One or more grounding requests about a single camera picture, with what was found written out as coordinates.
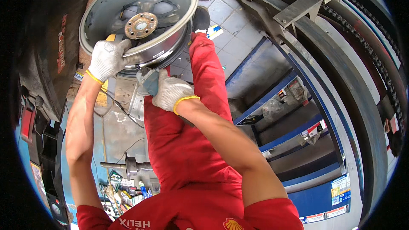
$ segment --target gloved hand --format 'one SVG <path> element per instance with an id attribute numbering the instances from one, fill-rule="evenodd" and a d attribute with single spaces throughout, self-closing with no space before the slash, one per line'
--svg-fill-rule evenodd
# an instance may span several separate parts
<path id="1" fill-rule="evenodd" d="M 130 47 L 129 39 L 120 43 L 98 41 L 92 52 L 91 65 L 86 72 L 95 81 L 104 84 L 109 77 L 114 76 L 129 64 L 129 60 L 122 58 L 122 55 Z"/>
<path id="2" fill-rule="evenodd" d="M 152 104 L 166 111 L 173 111 L 176 115 L 176 107 L 182 100 L 200 97 L 194 94 L 193 88 L 179 78 L 168 77 L 168 71 L 159 71 L 157 94 L 152 99 Z"/>

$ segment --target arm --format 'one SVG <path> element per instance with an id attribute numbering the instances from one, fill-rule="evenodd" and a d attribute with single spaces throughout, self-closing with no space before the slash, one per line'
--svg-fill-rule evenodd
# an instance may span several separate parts
<path id="1" fill-rule="evenodd" d="M 182 100 L 176 112 L 192 122 L 221 157 L 243 176 L 244 207 L 272 198 L 288 198 L 257 146 L 231 122 L 207 109 L 199 99 Z"/>
<path id="2" fill-rule="evenodd" d="M 91 171 L 94 150 L 94 106 L 101 84 L 88 74 L 78 90 L 68 116 L 66 156 L 75 206 L 89 205 L 102 209 Z"/>
<path id="3" fill-rule="evenodd" d="M 128 64 L 122 58 L 130 48 L 129 39 L 121 43 L 99 41 L 95 44 L 91 64 L 68 115 L 65 154 L 75 206 L 102 209 L 91 171 L 94 150 L 94 106 L 102 84 Z"/>

